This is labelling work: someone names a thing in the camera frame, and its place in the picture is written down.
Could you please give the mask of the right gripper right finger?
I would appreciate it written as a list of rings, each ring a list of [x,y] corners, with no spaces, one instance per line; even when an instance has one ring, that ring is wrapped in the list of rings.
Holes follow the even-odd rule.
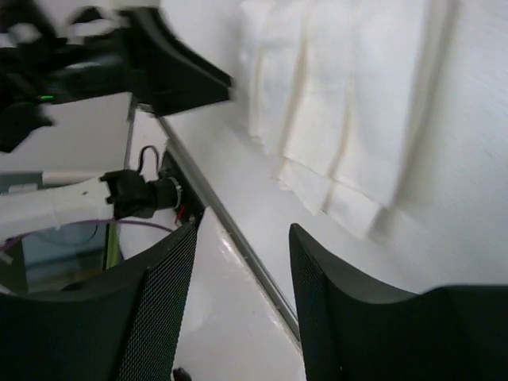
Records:
[[[506,286],[393,287],[300,225],[291,274],[308,380],[504,380]]]

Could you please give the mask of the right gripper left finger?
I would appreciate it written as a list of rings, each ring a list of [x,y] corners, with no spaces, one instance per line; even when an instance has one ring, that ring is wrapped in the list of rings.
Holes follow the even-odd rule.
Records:
[[[1,297],[4,380],[188,380],[174,367],[197,231],[59,291]]]

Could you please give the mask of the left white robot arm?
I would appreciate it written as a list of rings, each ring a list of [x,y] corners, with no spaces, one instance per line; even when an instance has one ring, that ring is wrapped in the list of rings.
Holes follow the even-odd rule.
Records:
[[[1,150],[10,153],[31,132],[52,125],[44,105],[130,93],[133,105],[157,118],[226,102],[229,74],[185,45],[164,21],[158,1],[108,1],[84,6],[69,25],[112,21],[113,28],[81,44],[57,34],[34,1],[4,1],[1,31]],[[182,201],[178,181],[148,182],[139,170],[112,171],[65,187],[1,199],[7,244],[38,230],[73,223],[143,225],[157,210]]]

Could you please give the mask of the aluminium table frame rail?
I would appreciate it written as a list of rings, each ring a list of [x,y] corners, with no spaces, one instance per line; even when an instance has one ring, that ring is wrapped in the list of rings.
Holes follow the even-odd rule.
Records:
[[[278,288],[275,280],[249,244],[237,223],[223,206],[220,198],[207,182],[198,165],[193,161],[168,121],[163,117],[158,117],[157,122],[168,137],[167,150],[178,164],[180,171],[190,184],[190,188],[205,207],[210,207],[215,212],[218,220],[237,246],[241,256],[257,278],[259,284],[266,291],[276,311],[283,318],[295,339],[300,341],[297,314],[293,311],[283,292]]]

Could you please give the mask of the white fabric skirt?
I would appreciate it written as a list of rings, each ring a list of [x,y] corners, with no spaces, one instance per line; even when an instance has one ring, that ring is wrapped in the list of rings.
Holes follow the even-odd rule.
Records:
[[[243,1],[239,99],[272,177],[365,238],[394,204],[454,1]]]

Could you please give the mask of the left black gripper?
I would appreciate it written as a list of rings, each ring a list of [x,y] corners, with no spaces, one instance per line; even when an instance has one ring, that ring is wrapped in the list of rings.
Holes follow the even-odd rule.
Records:
[[[72,44],[58,36],[40,7],[1,9],[1,32],[14,43],[1,49],[3,153],[53,125],[45,104],[129,90],[155,116],[165,117],[230,100],[231,76],[184,44],[159,9],[124,9],[121,19],[120,53],[116,29]]]

